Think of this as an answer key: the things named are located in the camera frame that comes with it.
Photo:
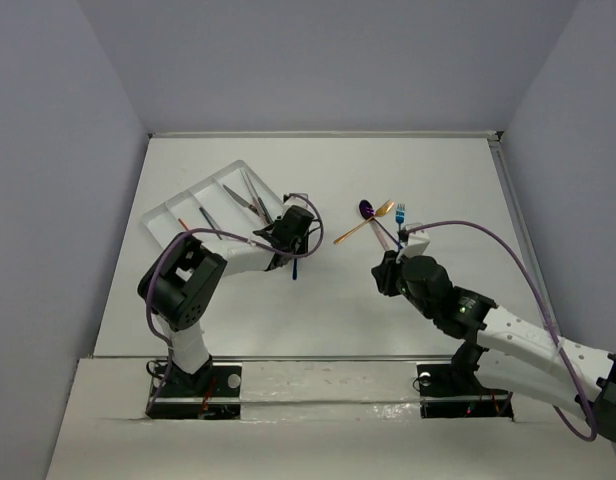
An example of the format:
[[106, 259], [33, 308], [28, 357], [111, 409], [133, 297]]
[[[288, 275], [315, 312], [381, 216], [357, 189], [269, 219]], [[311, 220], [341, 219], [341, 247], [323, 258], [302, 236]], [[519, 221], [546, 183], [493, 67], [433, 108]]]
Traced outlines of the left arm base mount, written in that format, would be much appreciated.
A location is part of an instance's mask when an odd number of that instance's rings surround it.
[[146, 364], [151, 377], [146, 416], [154, 420], [238, 420], [241, 417], [242, 365], [213, 362], [201, 372], [186, 374], [172, 367], [158, 391], [167, 370], [165, 360]]

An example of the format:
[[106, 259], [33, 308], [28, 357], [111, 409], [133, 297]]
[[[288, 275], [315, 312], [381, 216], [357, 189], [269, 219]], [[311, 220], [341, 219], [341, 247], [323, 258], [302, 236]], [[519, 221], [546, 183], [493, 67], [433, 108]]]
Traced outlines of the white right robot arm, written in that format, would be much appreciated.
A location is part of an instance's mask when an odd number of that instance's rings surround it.
[[460, 341], [448, 368], [456, 390], [519, 393], [571, 413], [616, 443], [616, 352], [552, 336], [494, 300], [453, 285], [430, 256], [388, 251], [371, 274], [382, 295], [405, 298]]

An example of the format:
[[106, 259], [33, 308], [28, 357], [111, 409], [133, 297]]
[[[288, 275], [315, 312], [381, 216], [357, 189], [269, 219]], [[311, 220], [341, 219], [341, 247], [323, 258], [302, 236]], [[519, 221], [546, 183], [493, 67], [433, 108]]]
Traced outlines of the orange chopstick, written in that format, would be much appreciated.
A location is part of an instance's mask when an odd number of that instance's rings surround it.
[[179, 224], [182, 226], [182, 228], [184, 229], [184, 231], [190, 231], [190, 229], [187, 226], [187, 224], [181, 218], [178, 218], [177, 220], [178, 220]]

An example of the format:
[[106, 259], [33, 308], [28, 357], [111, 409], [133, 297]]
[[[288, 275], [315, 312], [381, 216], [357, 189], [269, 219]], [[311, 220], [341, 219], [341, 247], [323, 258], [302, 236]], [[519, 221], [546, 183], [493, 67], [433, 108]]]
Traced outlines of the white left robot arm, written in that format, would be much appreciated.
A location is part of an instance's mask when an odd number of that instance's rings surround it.
[[280, 217], [249, 237], [223, 232], [217, 241], [180, 233], [139, 281], [137, 292], [157, 317], [176, 369], [174, 381], [197, 395], [209, 383], [211, 355], [200, 319], [227, 276], [276, 270], [306, 252], [315, 215], [299, 205], [286, 206]]

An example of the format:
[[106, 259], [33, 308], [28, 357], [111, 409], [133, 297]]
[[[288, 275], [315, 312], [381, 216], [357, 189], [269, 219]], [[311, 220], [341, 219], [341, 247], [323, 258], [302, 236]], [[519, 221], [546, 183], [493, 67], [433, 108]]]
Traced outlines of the dark grey chopstick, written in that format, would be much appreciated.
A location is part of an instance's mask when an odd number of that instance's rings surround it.
[[212, 228], [213, 230], [215, 230], [215, 235], [220, 240], [222, 240], [222, 236], [219, 233], [219, 227], [216, 224], [216, 222], [214, 221], [214, 219], [212, 218], [212, 216], [209, 214], [209, 212], [203, 206], [199, 206], [199, 211], [202, 214], [202, 216], [204, 217], [204, 219], [206, 220], [206, 222], [208, 223], [209, 227]]

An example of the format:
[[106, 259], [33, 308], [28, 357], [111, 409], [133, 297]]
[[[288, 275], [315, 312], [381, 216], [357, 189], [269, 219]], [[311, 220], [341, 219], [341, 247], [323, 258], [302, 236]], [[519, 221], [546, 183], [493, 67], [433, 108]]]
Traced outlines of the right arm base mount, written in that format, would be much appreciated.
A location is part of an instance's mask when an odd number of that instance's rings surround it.
[[507, 391], [462, 380], [447, 363], [418, 364], [412, 387], [419, 394], [423, 419], [514, 419]]

